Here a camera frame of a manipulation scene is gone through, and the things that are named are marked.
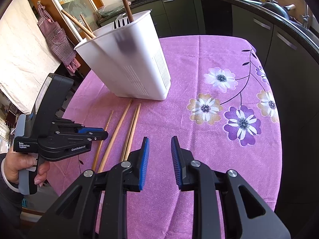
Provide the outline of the person's left hand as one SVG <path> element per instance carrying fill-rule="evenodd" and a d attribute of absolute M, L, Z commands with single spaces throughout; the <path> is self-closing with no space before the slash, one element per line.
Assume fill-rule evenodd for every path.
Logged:
<path fill-rule="evenodd" d="M 11 147 L 5 156 L 5 162 L 3 165 L 4 175 L 10 183 L 18 184 L 18 172 L 20 170 L 30 168 L 35 164 L 36 159 L 33 156 L 16 153 Z M 47 161 L 44 161 L 38 167 L 38 174 L 34 179 L 35 185 L 41 187 L 44 184 L 49 169 L 50 163 Z"/>

